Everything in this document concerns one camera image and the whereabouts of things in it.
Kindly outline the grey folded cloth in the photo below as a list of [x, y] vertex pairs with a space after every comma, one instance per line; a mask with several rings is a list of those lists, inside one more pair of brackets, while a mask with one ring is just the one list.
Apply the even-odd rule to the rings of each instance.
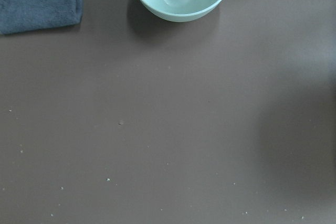
[[1, 34], [76, 25], [83, 0], [1, 0]]

